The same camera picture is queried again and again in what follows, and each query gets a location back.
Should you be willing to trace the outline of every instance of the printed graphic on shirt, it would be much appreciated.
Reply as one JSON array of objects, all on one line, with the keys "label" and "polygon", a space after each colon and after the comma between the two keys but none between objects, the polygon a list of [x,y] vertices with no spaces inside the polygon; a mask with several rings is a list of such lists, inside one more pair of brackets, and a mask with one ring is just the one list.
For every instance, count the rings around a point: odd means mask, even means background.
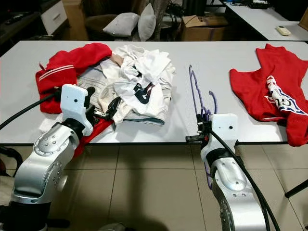
[{"label": "printed graphic on shirt", "polygon": [[140,71],[138,71],[137,77],[142,77],[142,74],[140,73]]},{"label": "printed graphic on shirt", "polygon": [[266,79],[269,88],[270,96],[264,96],[270,103],[275,103],[279,110],[289,111],[300,115],[308,116],[306,112],[299,108],[296,100],[285,94],[282,89],[277,85],[274,76],[269,76]]},{"label": "printed graphic on shirt", "polygon": [[134,87],[135,96],[142,104],[147,104],[149,102],[153,87],[155,87],[155,85],[152,83],[149,83],[146,88],[142,88],[139,83]]}]

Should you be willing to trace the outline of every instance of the floor tile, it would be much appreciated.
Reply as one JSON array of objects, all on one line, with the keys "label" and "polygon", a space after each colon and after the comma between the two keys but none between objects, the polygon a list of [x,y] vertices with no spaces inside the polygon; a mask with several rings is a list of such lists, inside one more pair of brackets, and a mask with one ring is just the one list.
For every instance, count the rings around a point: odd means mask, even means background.
[{"label": "floor tile", "polygon": [[[26,160],[33,150],[32,146],[6,146],[6,148],[13,148],[18,151],[23,160]],[[5,163],[6,169],[16,169],[16,161],[14,158],[0,154],[0,159]]]},{"label": "floor tile", "polygon": [[284,145],[263,145],[274,169],[307,168],[308,145],[291,147]]},{"label": "floor tile", "polygon": [[82,154],[77,157],[73,157],[73,159],[71,159],[71,161],[65,166],[65,169],[83,169],[85,163],[85,155],[90,152],[89,149],[90,148],[86,146]]},{"label": "floor tile", "polygon": [[191,147],[191,152],[192,152],[192,158],[193,158],[193,164],[195,169],[204,169],[204,162],[201,159],[201,144],[200,143],[191,143],[190,144]]},{"label": "floor tile", "polygon": [[209,189],[207,185],[205,170],[196,169],[196,175],[198,180],[206,231],[220,231],[220,208],[215,196],[213,195],[213,192]]},{"label": "floor tile", "polygon": [[272,165],[261,145],[238,145],[235,147],[246,169],[272,169]]},{"label": "floor tile", "polygon": [[[14,170],[7,170],[6,173],[12,176]],[[0,176],[0,205],[8,205],[10,203],[13,186],[14,178]]]},{"label": "floor tile", "polygon": [[97,231],[107,222],[115,170],[66,170],[65,173],[70,181],[53,201],[50,218],[70,220],[67,231]]},{"label": "floor tile", "polygon": [[205,231],[193,169],[117,169],[109,222],[139,231]]},{"label": "floor tile", "polygon": [[83,169],[115,169],[118,145],[87,146]]},{"label": "floor tile", "polygon": [[189,145],[121,145],[118,169],[193,169]]},{"label": "floor tile", "polygon": [[251,177],[262,191],[281,231],[302,231],[301,225],[273,169],[250,169]]},{"label": "floor tile", "polygon": [[[285,192],[308,179],[308,169],[275,170]],[[302,227],[308,225],[308,188],[289,198]]]}]

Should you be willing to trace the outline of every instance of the cardboard box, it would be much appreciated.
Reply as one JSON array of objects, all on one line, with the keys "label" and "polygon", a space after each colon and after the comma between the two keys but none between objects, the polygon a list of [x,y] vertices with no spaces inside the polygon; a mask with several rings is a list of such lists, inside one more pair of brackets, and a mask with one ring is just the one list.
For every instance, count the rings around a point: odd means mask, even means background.
[{"label": "cardboard box", "polygon": [[306,9],[306,11],[305,11],[305,13],[304,13],[304,16],[303,16],[302,19],[300,20],[299,25],[300,25],[302,28],[308,30],[308,7],[307,7],[307,9]]},{"label": "cardboard box", "polygon": [[220,15],[182,17],[181,41],[221,41],[227,25]]}]

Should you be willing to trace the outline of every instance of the cabinet drawer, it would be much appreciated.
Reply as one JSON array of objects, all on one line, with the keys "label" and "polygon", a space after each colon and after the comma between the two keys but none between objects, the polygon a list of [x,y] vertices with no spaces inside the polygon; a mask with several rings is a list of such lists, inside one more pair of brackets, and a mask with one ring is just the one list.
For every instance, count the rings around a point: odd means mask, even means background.
[{"label": "cabinet drawer", "polygon": [[51,35],[67,19],[62,1],[45,11],[41,19],[47,33]]}]

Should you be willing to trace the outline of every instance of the white desk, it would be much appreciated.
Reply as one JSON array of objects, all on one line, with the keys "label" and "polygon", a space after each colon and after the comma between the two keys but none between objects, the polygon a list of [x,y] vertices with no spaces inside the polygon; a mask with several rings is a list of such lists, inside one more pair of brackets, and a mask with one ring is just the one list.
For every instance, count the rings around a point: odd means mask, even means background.
[{"label": "white desk", "polygon": [[[232,6],[229,2],[226,6],[244,19],[249,25],[272,41],[308,41],[308,31],[298,25],[299,22],[288,21],[272,8],[266,10],[251,9],[248,6]],[[277,26],[285,26],[292,35],[283,36],[277,30]]]},{"label": "white desk", "polygon": [[[39,98],[35,73],[39,62],[43,65],[57,51],[70,51],[84,46],[83,41],[21,41],[0,58],[1,61],[1,122],[30,105]],[[106,42],[111,49],[126,42]],[[135,42],[148,50],[160,49],[170,53],[176,67],[173,98],[168,120],[162,127],[136,122],[123,122],[115,131],[106,131],[92,142],[185,142],[185,136],[196,135],[197,125],[188,75],[192,64],[203,95],[213,91],[218,100],[218,112],[235,113],[239,117],[239,142],[286,141],[285,128],[274,122],[254,120],[231,90],[229,70],[254,71],[260,68],[256,47],[264,48],[266,42]],[[270,42],[285,46],[299,58],[308,60],[308,45],[304,42]],[[308,98],[308,73],[302,88]],[[0,143],[33,143],[40,135],[39,125],[44,118],[39,107],[16,119],[0,131]]]}]

